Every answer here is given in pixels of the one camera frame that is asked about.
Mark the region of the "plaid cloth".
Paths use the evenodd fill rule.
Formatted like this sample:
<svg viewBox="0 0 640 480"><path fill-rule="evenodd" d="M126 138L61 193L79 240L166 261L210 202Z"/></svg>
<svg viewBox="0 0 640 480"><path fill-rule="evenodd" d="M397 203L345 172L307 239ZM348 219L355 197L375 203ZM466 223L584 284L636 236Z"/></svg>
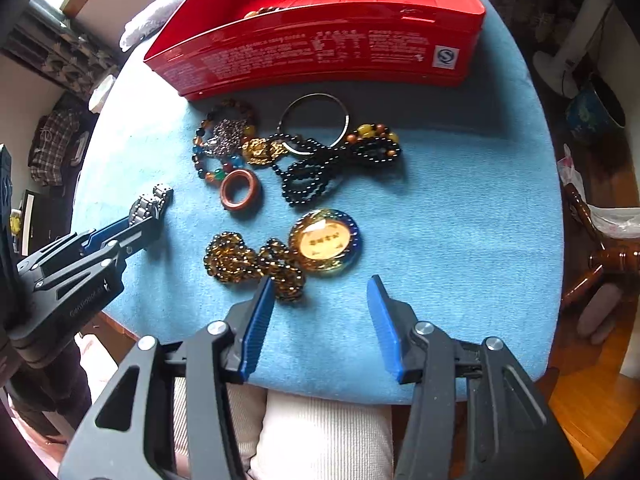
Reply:
<svg viewBox="0 0 640 480"><path fill-rule="evenodd" d="M79 129L80 115L71 108L52 110L39 119L27 157L32 180L51 188L63 184L63 162Z"/></svg>

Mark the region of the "gold filigree pendant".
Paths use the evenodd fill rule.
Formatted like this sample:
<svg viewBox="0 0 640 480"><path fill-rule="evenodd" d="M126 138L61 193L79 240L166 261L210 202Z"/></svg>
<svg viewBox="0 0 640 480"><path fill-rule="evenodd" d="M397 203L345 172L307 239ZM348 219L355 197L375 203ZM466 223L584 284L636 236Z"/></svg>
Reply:
<svg viewBox="0 0 640 480"><path fill-rule="evenodd" d="M251 138L242 144L242 156L252 166L269 166L287 154L288 149L280 140Z"/></svg>

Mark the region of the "white waste bin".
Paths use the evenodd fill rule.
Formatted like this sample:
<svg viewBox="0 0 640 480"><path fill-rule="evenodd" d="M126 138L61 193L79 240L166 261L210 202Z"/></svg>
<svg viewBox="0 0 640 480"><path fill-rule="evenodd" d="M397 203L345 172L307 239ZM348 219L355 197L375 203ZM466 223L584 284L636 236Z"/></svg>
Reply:
<svg viewBox="0 0 640 480"><path fill-rule="evenodd" d="M100 114L104 104L111 93L116 81L114 75L107 75L101 83L93 90L88 101L88 110L92 114Z"/></svg>

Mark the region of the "silver wire hoop bangle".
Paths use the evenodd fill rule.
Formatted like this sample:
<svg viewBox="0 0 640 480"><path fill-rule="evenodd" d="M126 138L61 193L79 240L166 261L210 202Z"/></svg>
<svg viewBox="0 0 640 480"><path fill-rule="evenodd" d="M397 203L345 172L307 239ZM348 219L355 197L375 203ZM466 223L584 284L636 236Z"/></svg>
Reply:
<svg viewBox="0 0 640 480"><path fill-rule="evenodd" d="M277 134L285 153L308 157L311 148L303 142L316 139L328 148L337 148L349 134L350 114L337 96L326 92L311 92L294 99L281 114Z"/></svg>

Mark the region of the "blue patterned pot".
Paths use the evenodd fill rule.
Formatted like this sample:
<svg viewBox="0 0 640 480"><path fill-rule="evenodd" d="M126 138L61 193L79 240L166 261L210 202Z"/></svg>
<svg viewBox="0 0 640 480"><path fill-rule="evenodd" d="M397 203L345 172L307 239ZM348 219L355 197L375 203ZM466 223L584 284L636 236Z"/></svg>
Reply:
<svg viewBox="0 0 640 480"><path fill-rule="evenodd" d="M572 135L586 142L626 127L622 104L597 73L589 76L585 87L570 101L565 119Z"/></svg>

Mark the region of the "white folded towel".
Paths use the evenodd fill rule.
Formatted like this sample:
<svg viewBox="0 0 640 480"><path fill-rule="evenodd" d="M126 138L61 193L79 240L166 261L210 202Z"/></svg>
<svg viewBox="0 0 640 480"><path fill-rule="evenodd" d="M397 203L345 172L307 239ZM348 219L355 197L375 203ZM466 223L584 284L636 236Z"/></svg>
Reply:
<svg viewBox="0 0 640 480"><path fill-rule="evenodd" d="M119 49L126 53L142 40L156 34L186 0L154 0L125 24Z"/></svg>

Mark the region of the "person's legs white trousers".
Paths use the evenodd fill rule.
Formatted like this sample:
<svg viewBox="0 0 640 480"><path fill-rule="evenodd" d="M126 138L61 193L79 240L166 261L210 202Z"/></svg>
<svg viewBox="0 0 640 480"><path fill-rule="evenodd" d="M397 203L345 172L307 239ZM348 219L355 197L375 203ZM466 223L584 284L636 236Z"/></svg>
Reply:
<svg viewBox="0 0 640 480"><path fill-rule="evenodd" d="M180 370L143 337L90 408L64 479L389 479L392 411L222 382L224 337L185 344Z"/></svg>

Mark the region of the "red tin box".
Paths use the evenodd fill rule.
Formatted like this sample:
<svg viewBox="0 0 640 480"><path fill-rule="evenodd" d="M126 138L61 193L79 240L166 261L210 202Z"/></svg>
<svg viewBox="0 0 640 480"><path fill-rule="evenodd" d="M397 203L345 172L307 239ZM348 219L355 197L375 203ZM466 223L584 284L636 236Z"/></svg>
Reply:
<svg viewBox="0 0 640 480"><path fill-rule="evenodd" d="M189 100L275 84L465 80L482 0L186 0L145 64Z"/></svg>

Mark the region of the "plastic bag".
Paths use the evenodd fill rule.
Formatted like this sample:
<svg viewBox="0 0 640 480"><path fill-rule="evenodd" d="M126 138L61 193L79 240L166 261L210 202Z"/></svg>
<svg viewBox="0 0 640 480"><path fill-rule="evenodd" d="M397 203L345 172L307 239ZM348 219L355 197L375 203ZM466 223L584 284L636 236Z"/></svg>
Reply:
<svg viewBox="0 0 640 480"><path fill-rule="evenodd" d="M589 218L597 233L613 240L639 239L639 206L622 206L614 202L613 191L605 182L587 178L576 167L576 160L567 143L562 145L562 156L556 162L562 188L571 185L579 203L587 206Z"/></svg>

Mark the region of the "white standing fan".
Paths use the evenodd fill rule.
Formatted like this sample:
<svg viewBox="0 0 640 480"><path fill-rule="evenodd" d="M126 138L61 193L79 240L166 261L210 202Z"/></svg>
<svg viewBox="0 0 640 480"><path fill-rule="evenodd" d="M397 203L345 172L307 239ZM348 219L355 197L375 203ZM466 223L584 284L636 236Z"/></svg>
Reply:
<svg viewBox="0 0 640 480"><path fill-rule="evenodd" d="M533 66L544 83L559 96L574 99L579 87L573 77L579 62L587 54L598 28L604 24L605 15L611 9L612 0L584 0L574 24L558 52L550 55L537 51Z"/></svg>

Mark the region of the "blue table cloth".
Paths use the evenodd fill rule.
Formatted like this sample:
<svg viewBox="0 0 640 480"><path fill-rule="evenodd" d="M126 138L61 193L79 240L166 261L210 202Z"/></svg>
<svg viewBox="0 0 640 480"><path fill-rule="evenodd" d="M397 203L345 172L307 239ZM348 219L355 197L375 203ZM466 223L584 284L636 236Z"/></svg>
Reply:
<svg viewBox="0 0 640 480"><path fill-rule="evenodd" d="M72 227L122 218L153 185L174 189L160 239L127 261L124 292L108 307L137 335L190 337L254 294L224 286L203 266L210 240L238 232L250 247L288 236L298 212L279 178L259 171L262 192L230 214L196 174L194 131L212 101L189 102L130 55L96 123L75 192ZM253 385L345 402L406 404L408 387L385 369L367 308L378 275L395 299L449 336L501 338L527 374L547 369L560 304L563 221L546 118L528 68L494 9L485 15L469 75L456 88L332 81L325 92L357 124L382 122L398 135L399 162L352 167L320 205L349 214L363 246L334 274L312 274L303 299L274 308ZM314 84L245 92L262 134Z"/></svg>

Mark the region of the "wooden chair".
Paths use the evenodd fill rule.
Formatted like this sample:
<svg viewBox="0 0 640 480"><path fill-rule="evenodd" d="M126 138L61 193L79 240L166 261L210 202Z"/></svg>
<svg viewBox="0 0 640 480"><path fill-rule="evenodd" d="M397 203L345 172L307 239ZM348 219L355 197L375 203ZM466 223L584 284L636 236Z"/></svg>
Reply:
<svg viewBox="0 0 640 480"><path fill-rule="evenodd" d="M596 243L596 250L588 258L587 271L562 296L561 309L565 310L582 300L603 281L605 275L638 275L639 239L636 237L617 244L607 242L608 237L594 225L588 205L580 197L576 186L573 183L564 184L563 192L570 213Z"/></svg>

